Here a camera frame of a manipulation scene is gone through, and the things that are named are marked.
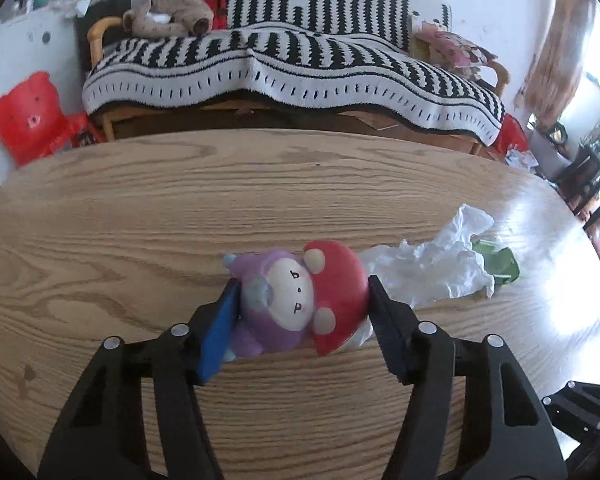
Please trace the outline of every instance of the sofa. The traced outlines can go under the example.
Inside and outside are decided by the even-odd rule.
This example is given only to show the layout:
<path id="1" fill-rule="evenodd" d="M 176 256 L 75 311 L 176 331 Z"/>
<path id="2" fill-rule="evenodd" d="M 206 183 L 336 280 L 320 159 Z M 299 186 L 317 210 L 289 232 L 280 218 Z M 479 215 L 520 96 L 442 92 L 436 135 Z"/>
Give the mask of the sofa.
<path id="1" fill-rule="evenodd" d="M 228 29 L 202 38 L 129 38 L 105 56 L 104 33 L 121 19 L 91 28 L 83 102 L 109 139 L 115 121 L 192 106 L 329 110 L 487 146 L 499 133 L 504 67 L 491 66 L 490 89 L 408 55 L 413 14 L 451 30 L 442 0 L 227 2 Z"/>

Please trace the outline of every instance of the wooden table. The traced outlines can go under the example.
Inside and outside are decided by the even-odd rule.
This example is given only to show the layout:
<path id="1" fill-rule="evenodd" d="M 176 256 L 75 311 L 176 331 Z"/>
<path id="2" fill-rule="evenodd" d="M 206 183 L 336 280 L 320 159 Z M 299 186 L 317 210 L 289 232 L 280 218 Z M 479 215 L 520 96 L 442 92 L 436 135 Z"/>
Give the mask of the wooden table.
<path id="1" fill-rule="evenodd" d="M 600 263 L 536 177 L 410 142 L 298 131 L 211 131 L 64 153 L 0 191 L 0 431 L 36 471 L 100 341 L 152 338 L 227 280 L 221 255 L 336 238 L 355 250 L 432 238 L 462 204 L 495 218 L 522 276 L 418 311 L 451 335 L 501 334 L 539 395 L 600 382 Z M 441 470 L 452 467 L 462 383 Z M 375 341 L 225 365 L 198 396 L 227 479 L 378 479 L 409 388 Z M 151 456 L 160 470 L 147 400 Z"/>

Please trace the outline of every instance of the wooden sofa frame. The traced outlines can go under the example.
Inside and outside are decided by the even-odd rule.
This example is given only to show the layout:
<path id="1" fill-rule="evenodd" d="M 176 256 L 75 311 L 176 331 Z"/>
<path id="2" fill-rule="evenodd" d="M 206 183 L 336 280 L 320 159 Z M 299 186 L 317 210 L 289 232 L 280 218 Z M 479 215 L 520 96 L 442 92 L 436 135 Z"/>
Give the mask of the wooden sofa frame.
<path id="1" fill-rule="evenodd" d="M 104 57 L 104 46 L 102 44 L 102 39 L 104 38 L 104 34 L 111 27 L 122 27 L 122 18 L 109 17 L 103 18 L 99 20 L 88 32 L 88 43 L 90 45 L 90 53 L 91 53 L 91 64 L 93 67 L 96 66 L 97 63 L 102 61 Z M 487 65 L 489 68 L 493 69 L 498 77 L 498 82 L 495 88 L 495 94 L 498 97 L 502 97 L 502 92 L 504 92 L 505 87 L 510 82 L 509 71 L 504 68 L 500 63 L 492 61 Z M 206 105 L 199 108 L 200 110 L 267 110 L 269 107 L 265 106 L 262 103 L 255 101 L 244 101 L 244 100 L 227 100 L 222 103 Z M 144 108 L 144 107 L 135 107 L 129 105 L 122 105 L 113 110 L 109 110 L 107 112 L 102 113 L 100 115 L 102 121 L 102 129 L 104 130 L 104 134 L 106 135 L 107 140 L 115 140 L 115 130 L 113 129 L 113 124 L 119 121 L 126 121 L 128 119 L 132 119 L 135 117 L 147 116 L 147 115 L 155 115 L 160 113 L 166 113 L 170 110 L 158 110 L 155 108 Z M 378 132 L 382 130 L 387 130 L 389 128 L 394 128 L 395 126 L 399 126 L 400 123 L 395 119 L 384 116 L 382 114 L 374 114 L 371 112 L 341 112 L 341 115 L 353 116 L 358 118 L 363 123 L 371 126 Z M 468 138 L 469 136 L 456 136 L 461 138 Z M 470 153 L 472 155 L 477 155 L 480 152 L 482 144 L 479 140 L 470 137 L 473 145 Z"/>

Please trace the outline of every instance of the curtain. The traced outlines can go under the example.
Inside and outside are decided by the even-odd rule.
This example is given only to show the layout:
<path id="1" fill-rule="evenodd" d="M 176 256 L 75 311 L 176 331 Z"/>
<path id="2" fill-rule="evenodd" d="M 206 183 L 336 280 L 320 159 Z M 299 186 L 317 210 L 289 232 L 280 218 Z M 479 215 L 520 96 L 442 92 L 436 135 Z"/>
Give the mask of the curtain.
<path id="1" fill-rule="evenodd" d="M 573 99 L 596 17 L 596 0 L 556 0 L 549 32 L 521 90 L 540 127 L 553 126 Z"/>

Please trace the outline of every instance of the silver screw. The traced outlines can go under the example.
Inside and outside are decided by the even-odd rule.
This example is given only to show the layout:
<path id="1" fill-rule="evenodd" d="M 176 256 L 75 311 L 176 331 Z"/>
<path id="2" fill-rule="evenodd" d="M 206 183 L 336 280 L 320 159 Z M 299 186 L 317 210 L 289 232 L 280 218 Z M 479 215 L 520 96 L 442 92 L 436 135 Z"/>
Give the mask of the silver screw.
<path id="1" fill-rule="evenodd" d="M 502 339 L 499 335 L 491 334 L 487 338 L 487 343 L 495 348 L 501 348 L 504 346 L 504 339 Z"/>
<path id="2" fill-rule="evenodd" d="M 113 350 L 120 346 L 120 338 L 118 336 L 112 335 L 104 339 L 104 348 L 107 350 Z"/>
<path id="3" fill-rule="evenodd" d="M 417 329 L 423 334 L 434 334 L 437 332 L 437 327 L 430 321 L 423 321 L 417 326 Z"/>
<path id="4" fill-rule="evenodd" d="M 175 337 L 182 337 L 183 335 L 187 335 L 189 333 L 189 326 L 185 323 L 173 325 L 171 327 L 171 333 Z"/>

